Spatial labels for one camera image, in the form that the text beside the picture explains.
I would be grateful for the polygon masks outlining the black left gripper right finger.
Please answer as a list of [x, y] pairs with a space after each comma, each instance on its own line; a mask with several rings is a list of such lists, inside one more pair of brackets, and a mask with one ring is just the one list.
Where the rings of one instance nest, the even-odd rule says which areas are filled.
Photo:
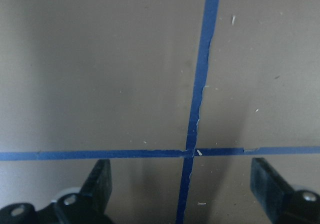
[[273, 224], [318, 224], [320, 195], [290, 185], [265, 158], [253, 158], [250, 190]]

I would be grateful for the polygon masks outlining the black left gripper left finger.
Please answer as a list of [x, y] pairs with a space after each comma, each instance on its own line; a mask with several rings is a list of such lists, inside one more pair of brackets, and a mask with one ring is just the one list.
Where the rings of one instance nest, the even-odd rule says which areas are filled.
[[79, 192], [67, 193], [41, 210], [31, 203], [0, 209], [2, 224], [110, 224], [105, 214], [112, 193], [111, 163], [99, 159]]

